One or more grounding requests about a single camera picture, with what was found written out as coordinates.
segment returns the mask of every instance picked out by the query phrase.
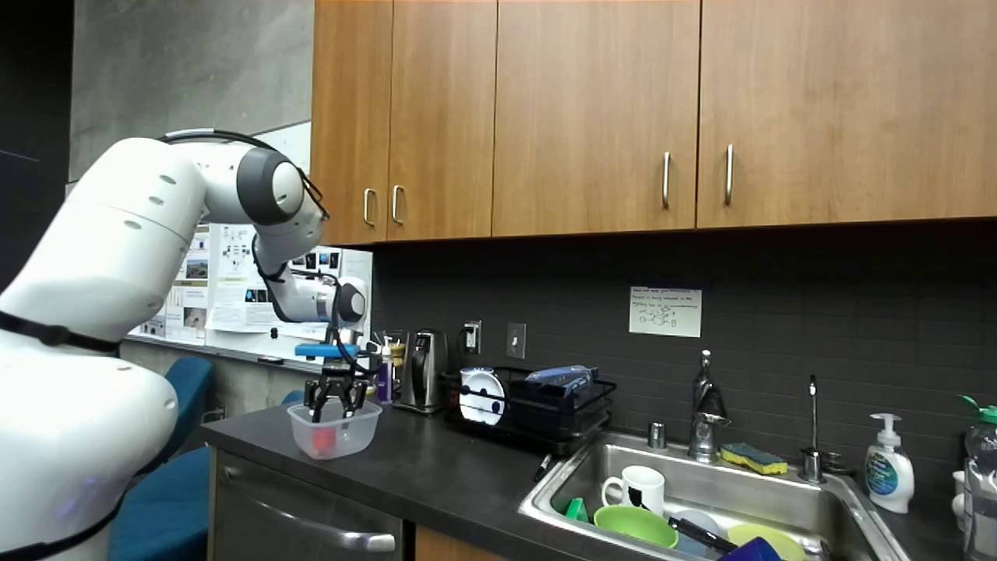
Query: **kettle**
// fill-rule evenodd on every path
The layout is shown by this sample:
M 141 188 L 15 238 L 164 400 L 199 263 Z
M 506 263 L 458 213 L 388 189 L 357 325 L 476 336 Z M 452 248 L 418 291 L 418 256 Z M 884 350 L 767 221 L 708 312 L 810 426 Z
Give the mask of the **kettle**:
M 443 405 L 445 341 L 438 329 L 411 329 L 395 361 L 395 407 L 433 413 Z

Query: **cabinet knob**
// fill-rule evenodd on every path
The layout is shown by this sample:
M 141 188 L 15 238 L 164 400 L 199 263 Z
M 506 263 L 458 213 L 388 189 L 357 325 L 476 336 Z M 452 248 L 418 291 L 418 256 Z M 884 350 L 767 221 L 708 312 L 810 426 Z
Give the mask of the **cabinet knob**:
M 378 198 L 378 189 L 374 189 L 374 188 L 365 188 L 365 210 L 361 210 L 365 216 L 361 216 L 361 217 L 365 217 L 368 229 L 374 229 L 374 217 L 370 217 L 370 204 L 374 204 L 374 198 Z
M 726 143 L 723 153 L 723 206 L 736 198 L 736 143 Z
M 672 153 L 661 153 L 661 210 L 671 210 Z
M 403 225 L 405 184 L 393 184 L 393 221 Z

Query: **dark wall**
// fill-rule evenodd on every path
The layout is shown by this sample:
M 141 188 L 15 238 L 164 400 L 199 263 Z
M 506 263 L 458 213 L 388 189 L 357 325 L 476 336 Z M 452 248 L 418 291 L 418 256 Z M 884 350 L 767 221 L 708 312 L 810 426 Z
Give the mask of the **dark wall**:
M 821 448 L 850 469 L 874 437 L 873 412 L 904 417 L 917 509 L 946 512 L 968 425 L 957 394 L 997 401 L 997 225 L 386 247 L 374 274 L 378 325 L 458 336 L 483 319 L 474 361 L 594 366 L 620 383 L 613 426 L 633 432 L 656 417 L 687 439 L 698 350 L 709 347 L 733 413 L 720 439 L 797 460 L 816 374 Z M 625 335 L 633 284 L 705 291 L 705 336 Z M 507 321 L 530 328 L 525 361 L 501 354 Z
M 66 193 L 72 0 L 11 0 L 0 20 L 0 291 Z

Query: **white container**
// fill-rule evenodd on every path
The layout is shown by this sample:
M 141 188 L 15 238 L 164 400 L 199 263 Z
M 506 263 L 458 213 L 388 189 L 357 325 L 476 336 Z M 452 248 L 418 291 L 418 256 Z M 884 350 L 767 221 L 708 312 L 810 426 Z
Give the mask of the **white container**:
M 344 405 L 333 400 L 322 407 L 322 420 L 303 401 L 285 407 L 294 443 L 318 460 L 356 454 L 370 447 L 380 420 L 380 405 L 368 401 L 356 413 L 344 417 Z
M 962 555 L 973 561 L 997 558 L 997 477 L 966 470 Z
M 897 451 L 899 437 L 895 431 L 897 413 L 873 413 L 873 420 L 882 420 L 882 432 L 866 451 L 866 490 L 874 505 L 895 514 L 911 512 L 913 498 L 913 463 L 908 454 Z

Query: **metal handle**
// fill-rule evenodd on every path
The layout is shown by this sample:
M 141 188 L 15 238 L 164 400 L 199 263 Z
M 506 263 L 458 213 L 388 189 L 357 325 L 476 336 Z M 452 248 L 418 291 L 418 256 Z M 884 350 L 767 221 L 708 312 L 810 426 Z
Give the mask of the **metal handle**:
M 726 167 L 723 167 L 723 206 L 736 195 L 736 143 L 726 143 Z
M 307 520 L 307 518 L 298 518 L 294 512 L 284 512 L 272 501 L 261 501 L 261 498 L 250 498 L 250 490 L 244 482 L 238 482 L 244 477 L 239 469 L 220 469 L 223 481 L 229 485 L 238 485 L 239 498 L 260 512 L 266 512 L 269 518 L 280 520 L 280 525 L 294 525 L 295 531 L 322 538 L 322 543 L 331 543 L 337 548 L 348 548 L 348 552 L 395 552 L 400 548 L 400 538 L 393 533 L 356 533 L 356 531 L 344 531 L 344 528 L 331 528 L 331 525 L 318 525 L 318 520 Z
M 403 225 L 403 198 L 405 195 L 405 184 L 393 184 L 393 221 Z
M 671 210 L 667 189 L 672 174 L 672 153 L 661 153 L 661 206 Z
M 819 451 L 819 395 L 816 395 L 816 374 L 810 374 L 810 447 Z
M 368 229 L 374 229 L 374 221 L 370 221 L 370 198 L 378 195 L 378 189 L 374 188 L 365 188 L 365 225 Z
M 665 447 L 667 447 L 667 439 L 665 439 L 665 425 L 661 425 L 661 420 L 652 420 L 652 425 L 649 425 L 649 447 L 652 447 L 652 448 L 665 448 Z

